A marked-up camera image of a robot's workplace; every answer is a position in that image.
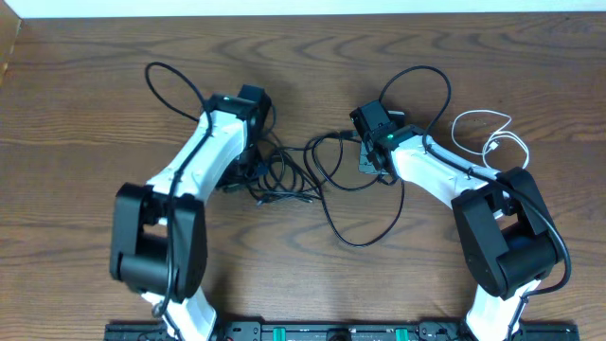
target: black cable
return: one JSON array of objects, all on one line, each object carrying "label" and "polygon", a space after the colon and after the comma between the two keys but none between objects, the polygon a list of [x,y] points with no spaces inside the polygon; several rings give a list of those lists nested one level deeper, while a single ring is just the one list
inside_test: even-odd
[{"label": "black cable", "polygon": [[442,106],[442,108],[440,109],[440,111],[438,112],[436,117],[434,117],[434,119],[429,123],[429,125],[425,129],[425,132],[423,133],[422,144],[423,144],[423,148],[425,149],[425,151],[430,153],[433,157],[440,160],[441,162],[444,162],[445,164],[447,164],[459,171],[463,171],[463,172],[467,173],[469,176],[472,176],[476,179],[490,183],[490,184],[498,187],[503,192],[509,194],[509,196],[512,197],[513,199],[515,199],[519,202],[526,203],[530,207],[530,209],[535,214],[537,214],[541,218],[541,220],[544,222],[544,224],[547,226],[547,228],[549,229],[549,232],[551,233],[551,236],[555,239],[556,244],[560,247],[560,250],[561,250],[561,255],[562,255],[562,258],[564,261],[564,274],[563,274],[561,280],[553,286],[550,286],[550,287],[547,287],[544,289],[532,290],[532,291],[523,293],[521,295],[520,303],[518,304],[518,306],[516,308],[516,313],[514,314],[514,317],[512,318],[511,322],[508,325],[508,338],[507,338],[507,341],[508,341],[508,340],[511,340],[513,327],[520,319],[520,317],[522,315],[522,310],[524,309],[525,305],[528,303],[528,298],[530,296],[553,293],[555,291],[560,290],[561,288],[563,288],[566,285],[566,283],[568,282],[568,280],[570,279],[571,274],[572,274],[572,262],[570,260],[570,254],[568,252],[568,248],[566,247],[566,244],[563,241],[563,238],[561,237],[561,235],[558,232],[558,230],[556,229],[556,227],[553,224],[551,224],[551,222],[549,222],[549,220],[546,218],[546,214],[541,212],[541,210],[538,208],[538,206],[532,200],[530,200],[527,196],[525,196],[522,192],[509,188],[509,187],[499,183],[498,181],[495,181],[494,179],[490,179],[489,177],[475,173],[472,168],[466,169],[465,167],[462,167],[462,166],[456,164],[455,162],[452,162],[451,160],[449,160],[449,159],[443,157],[442,155],[440,155],[439,153],[435,152],[432,149],[432,146],[427,144],[427,136],[432,131],[432,129],[436,125],[437,121],[444,114],[444,111],[446,111],[446,108],[448,107],[448,104],[451,100],[451,94],[452,94],[451,83],[450,83],[450,80],[448,79],[448,77],[442,71],[440,71],[439,69],[437,69],[433,66],[426,66],[426,65],[418,65],[418,66],[413,66],[413,67],[407,68],[407,69],[401,71],[398,75],[394,76],[385,85],[385,87],[383,88],[383,91],[379,95],[379,101],[381,101],[383,99],[383,96],[384,96],[385,92],[387,91],[387,88],[389,87],[389,85],[391,85],[391,83],[393,83],[399,77],[401,77],[411,71],[420,70],[420,69],[436,72],[437,74],[439,74],[439,76],[442,79],[444,79],[444,81],[446,82],[446,87],[447,87],[447,96],[446,96],[444,105]]},{"label": "black cable", "polygon": [[177,328],[177,324],[174,323],[174,320],[172,319],[172,317],[170,317],[170,314],[166,314],[165,317],[167,319],[167,322],[169,322],[169,325],[172,328],[172,331],[174,332],[176,339],[179,341],[185,340],[183,338],[183,335],[181,334],[181,330],[179,328]]},{"label": "black cable", "polygon": [[274,128],[276,127],[276,123],[277,123],[277,109],[276,106],[274,104],[272,104],[272,125],[269,126],[269,128],[267,128],[265,130],[265,132],[263,132],[263,135],[261,136],[261,138],[267,137],[267,135],[272,134],[274,131]]},{"label": "black cable", "polygon": [[152,62],[147,64],[147,66],[145,66],[145,82],[148,84],[148,87],[150,88],[151,92],[153,93],[153,95],[160,100],[164,105],[166,105],[169,109],[171,109],[172,111],[174,111],[175,113],[178,113],[184,117],[187,117],[195,122],[198,121],[198,118],[193,117],[190,114],[187,114],[183,111],[181,111],[180,109],[175,108],[174,106],[172,106],[172,104],[168,103],[162,96],[160,96],[160,94],[158,94],[158,92],[155,90],[155,87],[153,87],[152,85],[152,80],[150,80],[150,70],[152,69],[152,67],[154,66],[160,66],[163,67],[165,69],[167,69],[168,71],[172,72],[174,75],[177,75],[181,80],[183,80],[187,85],[189,85],[189,87],[196,93],[196,95],[198,96],[198,99],[202,98],[202,94],[200,93],[200,91],[198,90],[198,88],[196,87],[196,85],[194,85],[184,74],[182,74],[179,70],[175,69],[174,67],[166,64],[166,63],[162,63],[162,62]]},{"label": "black cable", "polygon": [[169,306],[170,297],[172,296],[173,291],[174,291],[174,281],[175,281],[174,278],[177,275],[177,274],[175,274],[175,269],[174,269],[174,256],[173,256],[174,240],[173,240],[173,237],[172,237],[172,225],[173,225],[173,220],[174,220],[174,196],[175,196],[175,192],[177,190],[177,185],[179,184],[179,182],[181,180],[181,176],[183,176],[183,172],[184,172],[185,168],[187,167],[187,165],[189,164],[189,162],[191,161],[191,159],[195,156],[195,154],[202,148],[202,146],[205,144],[205,142],[208,140],[208,138],[212,135],[212,117],[210,116],[210,113],[205,109],[205,99],[202,96],[202,93],[200,92],[200,90],[198,90],[198,88],[196,87],[196,85],[193,84],[193,82],[191,82],[179,70],[175,69],[174,67],[172,67],[172,66],[170,66],[168,64],[161,63],[161,62],[152,62],[152,63],[149,63],[145,67],[145,80],[146,80],[148,86],[150,87],[150,90],[153,92],[153,94],[162,103],[164,103],[164,105],[166,105],[171,110],[173,110],[174,112],[176,112],[178,114],[181,114],[184,117],[187,117],[187,118],[190,118],[192,120],[195,120],[196,122],[199,121],[198,118],[193,117],[193,116],[191,116],[189,114],[186,114],[185,112],[183,112],[183,111],[175,108],[170,103],[166,102],[155,91],[155,88],[153,87],[152,82],[150,81],[150,70],[154,66],[159,66],[159,67],[167,69],[168,71],[170,71],[174,75],[178,76],[187,85],[189,85],[189,87],[191,88],[191,90],[193,90],[193,92],[196,94],[196,97],[200,101],[200,103],[202,105],[202,112],[205,113],[206,120],[208,122],[208,126],[206,128],[204,136],[198,142],[198,144],[196,144],[196,146],[191,150],[191,152],[187,155],[187,157],[185,158],[185,160],[181,163],[181,166],[179,166],[179,169],[177,169],[177,171],[173,174],[172,181],[170,182],[170,189],[169,189],[169,195],[168,195],[169,205],[168,205],[168,212],[167,212],[167,267],[168,267],[167,291],[166,291],[166,294],[164,295],[164,299],[162,299],[162,301],[160,303],[154,305],[153,306],[153,310],[152,310],[153,316],[156,317],[156,318],[158,318],[158,317],[161,317],[162,315],[165,314],[165,312],[166,312],[166,310],[167,310],[167,308]]},{"label": "black cable", "polygon": [[[319,160],[317,159],[317,156],[315,155],[315,149],[326,138],[335,138],[335,139],[338,139],[339,140],[339,146],[340,146],[339,161],[337,162],[337,166],[335,167],[334,171],[331,172],[330,174],[326,174],[326,171],[321,166]],[[356,190],[361,190],[361,189],[370,187],[371,185],[373,185],[374,183],[376,183],[379,179],[382,179],[383,177],[381,175],[377,175],[377,177],[375,177],[375,179],[373,181],[371,181],[370,183],[368,183],[366,185],[360,186],[358,188],[345,188],[345,187],[342,187],[342,186],[336,184],[331,179],[331,177],[336,173],[336,171],[338,170],[338,166],[340,165],[341,156],[343,154],[343,139],[344,139],[344,134],[343,133],[331,133],[331,134],[327,134],[327,135],[324,135],[324,136],[319,136],[319,137],[311,139],[307,143],[307,145],[305,146],[305,148],[303,149],[303,163],[305,164],[305,168],[307,169],[308,173],[312,177],[313,182],[315,183],[315,191],[317,192],[318,196],[321,199],[322,208],[324,209],[324,214],[326,215],[327,221],[329,222],[330,228],[332,229],[332,232],[334,233],[334,235],[341,242],[343,242],[344,244],[346,244],[347,246],[362,248],[362,247],[370,246],[370,245],[372,245],[372,244],[380,241],[384,236],[387,235],[387,233],[389,233],[389,231],[391,231],[391,229],[394,227],[394,225],[396,224],[396,222],[400,218],[401,211],[402,211],[402,208],[403,208],[403,205],[404,205],[404,197],[405,197],[404,182],[401,181],[400,207],[398,208],[398,212],[396,213],[396,217],[394,218],[393,222],[380,235],[378,235],[377,237],[375,237],[371,241],[362,242],[362,243],[355,243],[355,242],[350,242],[350,241],[346,240],[341,235],[341,233],[337,230],[336,226],[334,225],[334,222],[332,221],[332,218],[331,218],[330,213],[329,213],[329,208],[328,208],[328,205],[327,205],[327,202],[326,202],[326,197],[324,195],[324,190],[322,190],[322,185],[325,182],[329,182],[330,184],[334,185],[338,189],[346,190],[346,191],[356,191]],[[361,141],[354,140],[354,139],[351,139],[351,138],[349,138],[347,140],[352,141],[352,142],[356,142],[356,143],[361,143]],[[323,181],[320,181],[320,179],[313,173],[313,170],[310,167],[310,163],[309,163],[308,157],[307,157],[307,155],[308,155],[307,152],[308,151],[312,152],[313,163],[318,168],[318,170],[320,171],[320,173],[322,174],[322,176],[324,177]]]},{"label": "black cable", "polygon": [[[294,162],[292,157],[275,142],[267,138],[263,138],[261,141],[269,143],[273,147],[269,156],[262,161],[268,173],[259,178],[246,179],[245,181],[251,196],[257,200],[258,205],[289,198],[295,198],[305,203],[310,203],[312,199],[319,200],[318,196],[314,196],[308,190],[305,190],[305,186],[311,184],[310,176]],[[279,173],[274,170],[275,164],[280,167]],[[284,183],[287,171],[293,175],[290,185]]]}]

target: white cable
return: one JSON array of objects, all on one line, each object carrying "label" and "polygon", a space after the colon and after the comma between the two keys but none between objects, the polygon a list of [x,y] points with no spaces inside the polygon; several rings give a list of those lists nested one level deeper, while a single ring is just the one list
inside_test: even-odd
[{"label": "white cable", "polygon": [[[484,143],[484,146],[482,147],[482,152],[474,152],[471,151],[463,146],[461,146],[458,142],[456,142],[455,139],[455,126],[456,126],[456,122],[463,116],[468,115],[468,114],[492,114],[492,115],[497,115],[500,117],[506,117],[508,119],[508,121],[501,126],[501,128],[497,129],[496,131],[494,131],[494,133],[490,134],[489,139],[486,141],[486,143]],[[494,151],[495,149],[497,149],[497,147],[499,146],[499,143],[497,142],[499,139],[503,139],[503,138],[508,138],[508,139],[512,139],[514,140],[519,146],[520,148],[522,148],[522,150],[524,151],[524,153],[526,153],[526,160],[524,161],[524,165],[522,166],[523,169],[526,168],[526,166],[528,166],[528,163],[530,162],[530,150],[528,149],[528,146],[526,145],[526,143],[524,143],[524,141],[522,140],[522,138],[520,138],[518,135],[510,132],[510,131],[504,131],[503,129],[505,129],[509,123],[511,123],[511,116],[507,115],[507,114],[503,114],[503,113],[499,113],[493,110],[488,110],[488,109],[478,109],[478,110],[470,110],[470,111],[466,111],[465,113],[457,116],[454,121],[453,121],[453,128],[451,130],[451,137],[453,138],[453,142],[455,143],[455,145],[462,149],[463,151],[467,152],[467,153],[472,153],[474,155],[480,155],[482,156],[482,161],[484,161],[484,165],[487,168],[493,169],[493,167],[491,167],[488,163],[488,161],[486,161],[486,155],[492,151]]]}]

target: mounting base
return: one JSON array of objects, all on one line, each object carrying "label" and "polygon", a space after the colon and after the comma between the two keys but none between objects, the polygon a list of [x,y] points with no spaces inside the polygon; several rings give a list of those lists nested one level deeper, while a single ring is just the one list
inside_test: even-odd
[{"label": "mounting base", "polygon": [[[215,328],[212,341],[474,341],[465,325],[456,321],[403,324],[265,324],[227,322]],[[105,326],[105,341],[173,341],[166,325]],[[568,324],[520,324],[513,341],[579,341],[579,330]]]}]

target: wall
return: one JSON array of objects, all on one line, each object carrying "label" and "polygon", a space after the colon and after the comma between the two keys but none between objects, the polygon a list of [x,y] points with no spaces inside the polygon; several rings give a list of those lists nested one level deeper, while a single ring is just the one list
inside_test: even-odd
[{"label": "wall", "polygon": [[7,0],[22,18],[606,10],[606,0]]},{"label": "wall", "polygon": [[10,10],[3,0],[0,0],[0,85],[9,67],[9,57],[12,54],[21,19]]}]

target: wood grain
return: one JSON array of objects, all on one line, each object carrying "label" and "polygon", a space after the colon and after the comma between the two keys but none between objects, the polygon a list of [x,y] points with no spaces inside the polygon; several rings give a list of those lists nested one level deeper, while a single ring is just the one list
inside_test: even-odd
[{"label": "wood grain", "polygon": [[[348,113],[414,64],[442,68],[457,113],[514,116],[535,176],[570,248],[574,273],[561,292],[532,300],[524,318],[570,320],[586,340],[606,322],[606,15],[474,14],[326,17],[32,20],[0,88],[0,339],[100,339],[112,319],[149,319],[151,306],[110,280],[113,200],[125,181],[161,170],[193,126],[169,113],[143,80],[146,63],[183,70],[206,95],[264,86],[276,133],[300,145],[350,129]],[[195,98],[157,72],[158,88],[195,111]],[[394,84],[390,108],[426,125],[441,80],[418,72]],[[461,122],[478,147],[498,124]],[[327,162],[336,145],[328,144]],[[337,180],[363,183],[356,149]],[[507,148],[491,160],[522,161]],[[379,233],[396,188],[364,194],[328,188],[346,237]],[[387,239],[364,250],[336,241],[318,203],[256,208],[246,193],[214,194],[207,208],[209,268],[203,287],[225,313],[267,320],[409,320],[462,316],[474,282],[449,209],[413,185]],[[555,282],[561,265],[547,282]]]}]

